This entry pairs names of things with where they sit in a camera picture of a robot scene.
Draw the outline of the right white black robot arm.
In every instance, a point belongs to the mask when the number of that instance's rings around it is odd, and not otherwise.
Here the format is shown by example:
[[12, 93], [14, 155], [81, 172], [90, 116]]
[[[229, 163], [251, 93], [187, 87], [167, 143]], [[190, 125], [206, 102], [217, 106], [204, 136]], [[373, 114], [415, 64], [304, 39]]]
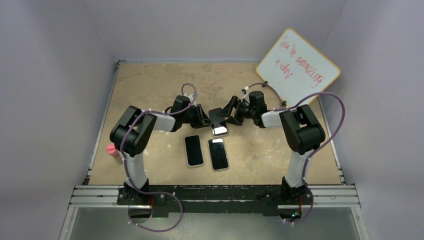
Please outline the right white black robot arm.
[[294, 203], [305, 193], [308, 161], [314, 151], [326, 139], [326, 133], [311, 107], [301, 99], [295, 106], [269, 110], [261, 91], [252, 91], [241, 99], [234, 95], [218, 113], [226, 123], [241, 126], [244, 119], [251, 119], [259, 128], [282, 128], [291, 149], [287, 173], [282, 178], [282, 200]]

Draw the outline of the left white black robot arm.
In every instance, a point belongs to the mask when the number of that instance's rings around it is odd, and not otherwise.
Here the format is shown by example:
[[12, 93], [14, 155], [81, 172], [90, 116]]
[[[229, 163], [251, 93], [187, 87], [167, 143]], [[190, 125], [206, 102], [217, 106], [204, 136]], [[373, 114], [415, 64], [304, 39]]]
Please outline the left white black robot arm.
[[212, 121], [195, 97], [178, 95], [165, 111], [142, 110], [130, 105], [110, 132], [109, 139], [120, 152], [129, 197], [138, 205], [146, 203], [149, 191], [143, 154], [154, 131], [176, 132], [184, 124], [193, 129], [209, 127]]

